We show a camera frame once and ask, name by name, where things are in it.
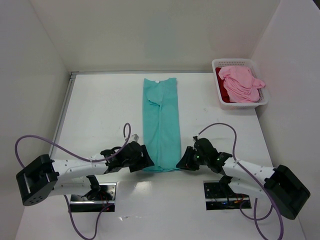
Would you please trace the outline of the teal t shirt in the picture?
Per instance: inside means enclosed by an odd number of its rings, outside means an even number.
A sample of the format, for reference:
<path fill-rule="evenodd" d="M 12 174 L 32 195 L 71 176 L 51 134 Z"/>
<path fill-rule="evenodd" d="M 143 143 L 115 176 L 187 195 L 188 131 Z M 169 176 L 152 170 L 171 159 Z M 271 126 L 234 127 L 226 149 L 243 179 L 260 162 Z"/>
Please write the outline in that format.
<path fill-rule="evenodd" d="M 143 143 L 154 163 L 145 172 L 176 171 L 181 160 L 177 79 L 144 79 L 142 94 Z"/>

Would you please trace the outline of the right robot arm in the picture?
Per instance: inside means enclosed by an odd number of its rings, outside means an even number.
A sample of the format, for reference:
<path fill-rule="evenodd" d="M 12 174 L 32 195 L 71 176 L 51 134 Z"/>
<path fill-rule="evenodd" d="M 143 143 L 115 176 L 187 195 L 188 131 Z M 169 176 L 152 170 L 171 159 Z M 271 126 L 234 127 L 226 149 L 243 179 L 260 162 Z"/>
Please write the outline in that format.
<path fill-rule="evenodd" d="M 196 139 L 177 163 L 181 170 L 197 171 L 207 166 L 220 174 L 220 183 L 235 194 L 257 199 L 272 199 L 280 214 L 294 220 L 309 197 L 310 191 L 286 166 L 267 167 L 234 160 L 230 153 L 217 151 L 206 138 Z"/>

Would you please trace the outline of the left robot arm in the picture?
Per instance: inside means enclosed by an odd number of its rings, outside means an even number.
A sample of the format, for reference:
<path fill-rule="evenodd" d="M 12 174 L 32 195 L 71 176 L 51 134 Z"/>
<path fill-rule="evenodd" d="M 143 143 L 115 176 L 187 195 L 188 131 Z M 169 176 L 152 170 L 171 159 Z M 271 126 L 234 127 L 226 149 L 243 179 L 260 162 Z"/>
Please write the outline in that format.
<path fill-rule="evenodd" d="M 58 195 L 77 195 L 92 200 L 101 195 L 98 175 L 116 173 L 122 168 L 133 173 L 155 165 L 146 146 L 136 141 L 103 150 L 100 155 L 102 159 L 89 161 L 56 160 L 48 154 L 38 156 L 16 175 L 22 204 L 33 206 Z"/>

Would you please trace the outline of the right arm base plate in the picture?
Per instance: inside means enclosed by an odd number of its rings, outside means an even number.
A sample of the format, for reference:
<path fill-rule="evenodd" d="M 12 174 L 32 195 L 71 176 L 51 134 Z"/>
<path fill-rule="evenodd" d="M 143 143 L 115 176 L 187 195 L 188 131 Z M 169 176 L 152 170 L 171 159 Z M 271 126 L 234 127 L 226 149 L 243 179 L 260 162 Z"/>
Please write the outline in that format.
<path fill-rule="evenodd" d="M 235 193 L 231 188 L 219 181 L 204 181 L 205 206 L 207 211 L 251 209 L 251 201 L 248 195 Z"/>

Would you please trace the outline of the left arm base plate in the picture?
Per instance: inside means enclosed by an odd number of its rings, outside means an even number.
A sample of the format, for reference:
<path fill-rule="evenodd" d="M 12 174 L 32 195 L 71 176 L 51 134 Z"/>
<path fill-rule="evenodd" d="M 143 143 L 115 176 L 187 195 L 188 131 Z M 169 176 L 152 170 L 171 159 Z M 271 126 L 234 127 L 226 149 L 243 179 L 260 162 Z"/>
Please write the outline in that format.
<path fill-rule="evenodd" d="M 115 211 L 117 183 L 101 183 L 100 191 L 93 197 L 71 195 L 70 209 L 72 213 L 99 213 Z"/>

